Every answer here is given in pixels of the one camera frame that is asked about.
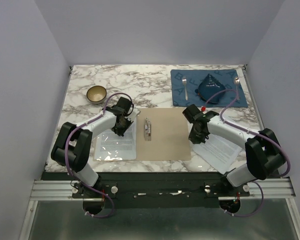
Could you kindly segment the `printed white paper sheet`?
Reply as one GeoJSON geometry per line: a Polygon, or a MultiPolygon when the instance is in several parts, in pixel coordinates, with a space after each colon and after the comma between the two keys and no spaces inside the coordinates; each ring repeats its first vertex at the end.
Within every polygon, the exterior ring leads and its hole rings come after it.
{"type": "Polygon", "coordinates": [[[137,158],[137,123],[133,122],[124,136],[106,130],[96,138],[94,160],[134,161],[137,158]]]}

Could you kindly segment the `chrome folder clip mechanism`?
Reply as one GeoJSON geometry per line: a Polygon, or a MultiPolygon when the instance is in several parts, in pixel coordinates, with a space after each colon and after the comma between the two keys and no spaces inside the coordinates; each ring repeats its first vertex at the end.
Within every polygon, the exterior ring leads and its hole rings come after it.
{"type": "Polygon", "coordinates": [[[144,130],[144,139],[146,141],[151,141],[152,140],[152,124],[151,124],[150,120],[148,119],[148,117],[145,118],[143,130],[144,130]]]}

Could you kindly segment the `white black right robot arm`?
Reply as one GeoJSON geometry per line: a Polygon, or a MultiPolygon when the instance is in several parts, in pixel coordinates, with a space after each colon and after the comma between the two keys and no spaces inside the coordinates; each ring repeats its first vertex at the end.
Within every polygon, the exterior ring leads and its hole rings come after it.
{"type": "Polygon", "coordinates": [[[182,114],[192,124],[188,139],[204,144],[210,135],[222,137],[245,150],[246,163],[226,172],[220,179],[220,191],[231,196],[238,187],[253,180],[265,180],[288,162],[276,135],[269,128],[255,132],[226,120],[215,111],[203,113],[194,104],[182,114]]]}

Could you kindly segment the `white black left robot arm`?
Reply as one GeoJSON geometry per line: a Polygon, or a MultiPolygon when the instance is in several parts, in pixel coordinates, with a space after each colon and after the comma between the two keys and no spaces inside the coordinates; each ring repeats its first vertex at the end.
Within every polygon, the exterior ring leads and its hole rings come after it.
{"type": "Polygon", "coordinates": [[[117,136],[124,136],[140,114],[128,94],[119,93],[119,95],[121,97],[115,105],[107,106],[106,101],[96,116],[76,124],[65,122],[61,126],[50,158],[65,166],[68,174],[79,181],[72,186],[76,194],[86,194],[91,198],[98,195],[114,197],[117,194],[116,186],[113,186],[109,193],[103,190],[101,177],[92,169],[88,160],[91,143],[95,137],[107,130],[111,130],[117,136]]]}

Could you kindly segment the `beige paper folder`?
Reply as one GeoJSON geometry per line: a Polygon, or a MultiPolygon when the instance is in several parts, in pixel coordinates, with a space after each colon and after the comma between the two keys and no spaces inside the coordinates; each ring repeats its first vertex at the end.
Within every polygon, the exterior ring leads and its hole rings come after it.
{"type": "Polygon", "coordinates": [[[141,108],[136,122],[136,160],[189,161],[188,122],[182,108],[141,108]],[[144,138],[145,118],[151,122],[151,141],[144,138]]]}

